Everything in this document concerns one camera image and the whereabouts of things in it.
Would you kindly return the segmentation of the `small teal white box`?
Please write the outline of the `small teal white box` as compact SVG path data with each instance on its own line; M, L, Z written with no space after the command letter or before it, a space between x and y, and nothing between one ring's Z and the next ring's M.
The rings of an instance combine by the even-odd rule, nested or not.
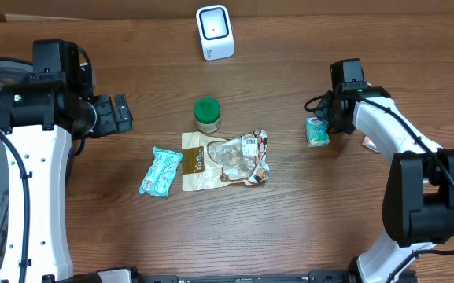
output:
M327 133L328 124L317 117L305 120L306 140L309 147L326 146L330 143Z

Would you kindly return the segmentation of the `green capped bottle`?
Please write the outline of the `green capped bottle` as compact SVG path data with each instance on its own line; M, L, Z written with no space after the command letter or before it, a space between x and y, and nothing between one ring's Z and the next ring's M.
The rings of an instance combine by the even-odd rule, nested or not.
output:
M198 100L194 106L197 127L204 133L213 133L220 128L221 110L219 102L212 97Z

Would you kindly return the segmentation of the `teal snack packet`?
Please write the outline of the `teal snack packet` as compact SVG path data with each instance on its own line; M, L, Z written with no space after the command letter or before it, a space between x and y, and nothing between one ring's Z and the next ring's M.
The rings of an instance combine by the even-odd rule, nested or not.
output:
M139 187L141 194L168 197L183 154L166 149L153 148L153 162Z

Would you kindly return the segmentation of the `small orange white box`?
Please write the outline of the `small orange white box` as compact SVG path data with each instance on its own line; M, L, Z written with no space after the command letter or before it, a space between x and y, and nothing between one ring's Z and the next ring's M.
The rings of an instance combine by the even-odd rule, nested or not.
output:
M362 141L362 146L370 149L371 151L373 151L375 153L380 153L378 148L375 146L374 142L368 136L364 137L364 139Z

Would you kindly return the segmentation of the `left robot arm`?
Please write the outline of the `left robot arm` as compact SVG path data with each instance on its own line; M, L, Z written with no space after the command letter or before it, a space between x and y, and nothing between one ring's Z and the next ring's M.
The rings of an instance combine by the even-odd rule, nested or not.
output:
M126 97L94 95L87 53L62 39L33 43L27 83L0 92L9 204L1 282L103 282L76 276L65 227L65 187L75 142L130 131Z

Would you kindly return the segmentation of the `beige brown snack pouch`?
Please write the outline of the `beige brown snack pouch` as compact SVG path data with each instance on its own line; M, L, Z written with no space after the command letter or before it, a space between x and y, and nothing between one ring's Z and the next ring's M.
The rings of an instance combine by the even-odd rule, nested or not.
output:
M268 179L268 135L255 130L230 139L182 134L182 190L218 189L231 184L258 185Z

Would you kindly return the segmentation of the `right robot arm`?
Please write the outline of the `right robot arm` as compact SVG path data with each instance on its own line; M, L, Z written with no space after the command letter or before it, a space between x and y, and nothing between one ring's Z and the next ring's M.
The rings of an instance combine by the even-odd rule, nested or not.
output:
M313 112L328 134L364 133L386 158L389 176L382 202L384 230L349 264L331 271L336 282L415 282L408 267L421 255L454 255L454 149L416 129L391 95L364 78L358 59L330 66L331 90Z

